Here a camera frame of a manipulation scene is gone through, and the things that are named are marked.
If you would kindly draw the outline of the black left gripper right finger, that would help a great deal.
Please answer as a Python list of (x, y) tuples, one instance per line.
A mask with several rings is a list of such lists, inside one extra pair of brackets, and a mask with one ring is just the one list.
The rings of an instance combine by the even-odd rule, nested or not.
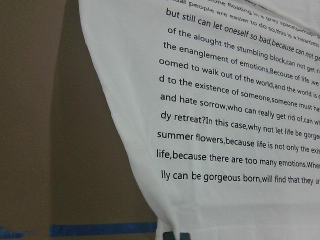
[(188, 232), (180, 232), (179, 240), (191, 240), (191, 235)]

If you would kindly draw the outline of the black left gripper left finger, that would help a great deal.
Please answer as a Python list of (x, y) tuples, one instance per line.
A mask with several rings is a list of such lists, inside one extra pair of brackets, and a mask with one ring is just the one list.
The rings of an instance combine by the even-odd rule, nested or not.
[(175, 235), (172, 231), (167, 231), (162, 234), (163, 240), (175, 240)]

